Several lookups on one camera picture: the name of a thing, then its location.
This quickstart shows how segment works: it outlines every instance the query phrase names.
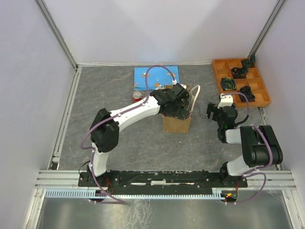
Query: tin can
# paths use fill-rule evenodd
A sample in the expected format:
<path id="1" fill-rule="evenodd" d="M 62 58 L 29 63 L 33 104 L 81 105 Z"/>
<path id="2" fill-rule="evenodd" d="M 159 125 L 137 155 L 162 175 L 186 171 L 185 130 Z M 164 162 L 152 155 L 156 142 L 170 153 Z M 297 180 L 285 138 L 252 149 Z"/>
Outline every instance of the tin can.
<path id="1" fill-rule="evenodd" d="M 132 100 L 134 100 L 134 102 L 140 101 L 143 99 L 143 93 L 140 91 L 134 91 L 132 93 Z"/>

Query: black metal base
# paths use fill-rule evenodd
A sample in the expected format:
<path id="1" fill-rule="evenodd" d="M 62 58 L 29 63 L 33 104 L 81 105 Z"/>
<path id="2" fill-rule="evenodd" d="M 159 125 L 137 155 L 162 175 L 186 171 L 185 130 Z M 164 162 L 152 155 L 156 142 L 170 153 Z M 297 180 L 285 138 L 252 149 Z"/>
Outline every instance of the black metal base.
<path id="1" fill-rule="evenodd" d="M 199 195 L 212 194 L 214 187 L 248 187 L 243 177 L 226 176 L 223 172 L 208 171 L 115 171 L 111 170 L 97 181 L 107 187 L 106 179 L 112 184 L 114 195 Z M 79 187 L 96 187 L 91 172 L 82 172 Z"/>

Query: gray floor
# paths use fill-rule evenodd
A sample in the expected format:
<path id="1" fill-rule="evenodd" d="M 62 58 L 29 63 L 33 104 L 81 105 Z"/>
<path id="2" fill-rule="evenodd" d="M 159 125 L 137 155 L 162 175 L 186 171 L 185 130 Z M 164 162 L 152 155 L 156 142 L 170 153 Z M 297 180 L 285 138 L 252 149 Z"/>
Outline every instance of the gray floor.
<path id="1" fill-rule="evenodd" d="M 253 196 L 239 191 L 240 198 Z M 292 229 L 282 191 L 226 206 L 219 200 L 126 199 L 92 204 L 86 199 L 45 198 L 38 229 Z"/>
<path id="2" fill-rule="evenodd" d="M 80 141 L 102 109 L 116 110 L 132 103 L 134 66 L 83 67 L 75 96 L 59 169 L 76 170 L 90 159 L 91 152 L 80 149 Z M 107 167 L 119 170 L 209 170 L 241 155 L 240 145 L 222 144 L 217 123 L 205 118 L 208 102 L 218 102 L 211 65 L 179 66 L 180 82 L 199 84 L 189 133 L 163 133 L 161 115 L 140 120 L 120 133 L 118 146 L 110 153 Z M 238 120 L 246 109 L 238 109 Z M 245 125 L 261 124 L 256 108 L 250 109 Z"/>

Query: blue mat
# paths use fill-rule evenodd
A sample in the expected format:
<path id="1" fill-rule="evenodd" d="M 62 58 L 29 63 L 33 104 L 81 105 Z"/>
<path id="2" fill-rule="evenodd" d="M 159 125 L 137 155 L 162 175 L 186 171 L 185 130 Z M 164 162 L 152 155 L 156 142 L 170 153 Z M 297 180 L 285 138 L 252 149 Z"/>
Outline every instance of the blue mat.
<path id="1" fill-rule="evenodd" d="M 166 66 L 175 76 L 179 83 L 178 66 Z M 145 73 L 148 67 L 134 68 L 134 89 L 145 91 Z M 161 67 L 154 67 L 148 72 L 148 87 L 149 90 L 155 90 L 157 87 L 164 87 L 164 85 L 171 85 L 173 83 L 172 76 L 168 71 Z"/>

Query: white panel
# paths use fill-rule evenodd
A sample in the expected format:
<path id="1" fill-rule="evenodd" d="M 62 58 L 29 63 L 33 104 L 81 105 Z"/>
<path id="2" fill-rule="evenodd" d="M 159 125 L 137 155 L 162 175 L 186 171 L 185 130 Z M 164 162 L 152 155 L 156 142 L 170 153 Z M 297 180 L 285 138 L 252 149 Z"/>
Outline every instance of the white panel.
<path id="1" fill-rule="evenodd" d="M 289 0 L 257 54 L 272 103 L 265 109 L 305 205 L 305 1 Z"/>
<path id="2" fill-rule="evenodd" d="M 51 154 L 72 71 L 33 0 L 0 7 L 0 224 L 22 228 Z"/>
<path id="3" fill-rule="evenodd" d="M 245 57 L 277 0 L 45 0 L 77 63 Z"/>

